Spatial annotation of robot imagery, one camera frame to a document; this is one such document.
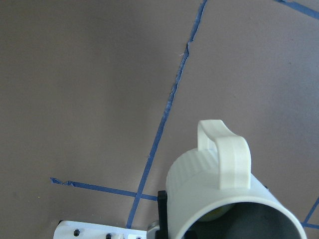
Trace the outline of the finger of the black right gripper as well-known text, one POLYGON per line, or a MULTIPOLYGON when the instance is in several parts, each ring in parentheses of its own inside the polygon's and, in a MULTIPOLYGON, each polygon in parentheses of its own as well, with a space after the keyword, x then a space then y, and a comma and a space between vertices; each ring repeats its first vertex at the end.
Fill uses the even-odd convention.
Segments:
POLYGON ((155 231, 155 239, 168 239, 167 192, 165 190, 158 191, 157 202, 159 229, 155 231))

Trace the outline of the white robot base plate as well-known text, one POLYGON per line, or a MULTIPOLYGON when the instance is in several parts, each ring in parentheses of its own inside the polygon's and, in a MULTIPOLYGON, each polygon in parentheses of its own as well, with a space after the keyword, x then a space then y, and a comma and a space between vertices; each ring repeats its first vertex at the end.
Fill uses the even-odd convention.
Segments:
POLYGON ((146 231, 121 227, 61 221, 54 231, 54 239, 154 239, 160 229, 159 222, 153 222, 146 231))

